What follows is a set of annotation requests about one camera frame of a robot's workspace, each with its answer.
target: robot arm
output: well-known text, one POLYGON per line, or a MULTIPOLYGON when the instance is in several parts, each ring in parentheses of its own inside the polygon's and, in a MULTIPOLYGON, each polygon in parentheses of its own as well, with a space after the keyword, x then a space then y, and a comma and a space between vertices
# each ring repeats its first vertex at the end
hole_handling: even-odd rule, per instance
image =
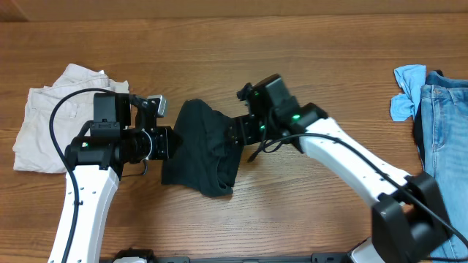
POLYGON ((166 111, 167 100, 160 95, 147 99, 108 92, 94 95, 94 120, 85 123, 65 150, 78 185, 78 219, 73 224, 75 192, 72 176, 67 173, 64 207, 48 262, 99 261, 107 212, 124 164, 168 159, 181 143, 169 126, 156 126, 156 119, 164 117, 166 111), (125 129, 131 124, 130 105, 138 109, 136 124, 134 129, 125 129), (88 129, 89 137, 84 136, 88 129), (65 256, 70 226, 75 233, 65 256))
MULTIPOLYGON (((344 133, 332 118, 319 119, 306 128, 306 133, 318 133, 339 138, 354 147, 372 163, 378 165, 400 186, 406 185, 404 179, 409 174, 395 168, 344 133)), ((302 150, 308 157, 318 160, 339 175, 344 182, 358 194, 369 207, 379 202, 380 194, 392 194, 396 188, 378 175, 369 165, 354 153, 333 141, 319 137, 301 137, 302 150)))
POLYGON ((352 262, 419 262, 452 235, 441 222, 450 221, 433 177, 413 177, 389 165, 317 105, 300 107, 279 75, 255 86, 247 83, 238 98, 246 102, 249 114, 235 118, 227 132, 241 145, 260 142, 250 161, 267 145, 290 143, 334 171, 371 208, 372 239, 348 255, 352 262), (404 204, 414 208, 403 210, 404 204))
MULTIPOLYGON (((423 173, 413 177, 379 159, 345 134, 317 105, 309 103, 299 107, 280 76, 273 75, 256 86, 248 83, 238 92, 238 98, 246 101, 249 114, 234 118, 233 126, 226 131, 227 140, 236 145, 260 142, 260 147, 265 145, 265 140, 291 143, 334 171, 371 208, 372 239, 350 252, 349 261, 418 262, 451 236, 432 216, 417 208, 409 212, 401 208, 404 203, 411 204, 401 192, 404 189, 449 222, 439 188, 431 176, 423 173), (307 136, 314 134, 335 141, 307 136), (337 142, 347 144, 362 156, 337 142), (377 173, 362 157, 378 166, 388 178, 377 173), (389 183, 389 178, 396 184, 389 183)), ((73 187, 67 173, 64 209, 49 262, 98 262, 107 212, 123 165, 143 159, 170 158, 180 144, 170 127, 156 127, 156 118, 165 113, 167 105, 162 97, 130 97, 138 107, 137 128, 127 130, 123 129, 129 125, 129 102, 125 96, 96 94, 95 99, 99 101, 94 102, 91 136, 76 137, 66 151, 81 196, 75 237, 68 258, 63 260, 74 206, 73 187)), ((116 262, 150 262, 130 254, 122 254, 125 259, 116 262)))

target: beige pants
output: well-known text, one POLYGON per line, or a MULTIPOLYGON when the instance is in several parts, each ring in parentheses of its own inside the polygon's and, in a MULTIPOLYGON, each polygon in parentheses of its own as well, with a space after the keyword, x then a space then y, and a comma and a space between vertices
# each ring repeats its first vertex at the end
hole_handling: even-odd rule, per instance
MULTIPOLYGON (((104 72, 94 72, 70 64, 52 87, 30 88, 24 122, 13 145, 17 171, 65 172, 49 133, 49 119, 53 108, 66 95, 84 88, 103 88, 128 93, 125 81, 117 83, 104 72)), ((62 152, 87 121, 93 119, 94 92, 78 94, 60 106, 54 119, 54 132, 62 152)))

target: blue jeans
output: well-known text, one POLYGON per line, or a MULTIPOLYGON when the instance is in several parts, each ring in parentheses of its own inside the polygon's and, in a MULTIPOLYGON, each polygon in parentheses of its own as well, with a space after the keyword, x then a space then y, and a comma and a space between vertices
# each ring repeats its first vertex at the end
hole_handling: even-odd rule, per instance
MULTIPOLYGON (((468 81, 431 72, 421 88, 425 171, 434 176, 452 225, 468 237, 468 81)), ((468 250, 455 236, 431 256, 459 259, 468 250)))

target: light blue shirt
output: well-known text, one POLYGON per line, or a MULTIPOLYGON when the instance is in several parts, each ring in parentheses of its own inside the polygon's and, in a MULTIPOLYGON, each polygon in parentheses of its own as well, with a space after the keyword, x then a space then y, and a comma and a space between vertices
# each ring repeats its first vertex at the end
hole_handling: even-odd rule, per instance
POLYGON ((393 121, 405 121, 412 115, 414 120, 421 101, 421 87, 426 81, 426 66, 400 66, 393 72, 404 94, 398 94, 391 99, 390 116, 393 121))

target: tabletop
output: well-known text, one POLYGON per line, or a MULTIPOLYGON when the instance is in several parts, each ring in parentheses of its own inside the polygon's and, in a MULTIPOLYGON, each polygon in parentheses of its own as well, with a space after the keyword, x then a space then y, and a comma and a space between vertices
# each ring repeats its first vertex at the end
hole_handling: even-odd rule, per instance
MULTIPOLYGON (((412 120, 389 115, 402 92, 393 70, 425 64, 467 79, 467 27, 465 14, 0 23, 0 262, 50 254, 64 176, 13 171, 12 146, 29 88, 52 85, 67 64, 128 80, 133 94, 165 95, 159 124, 171 126, 187 99, 244 115, 236 91, 279 73, 301 105, 318 104, 370 151, 416 175, 412 120)), ((144 177, 124 178, 102 256, 128 247, 192 258, 310 255, 348 251, 371 234, 369 208, 337 175, 290 145, 247 163, 256 147, 244 149, 228 197, 162 186, 160 161, 144 177)))

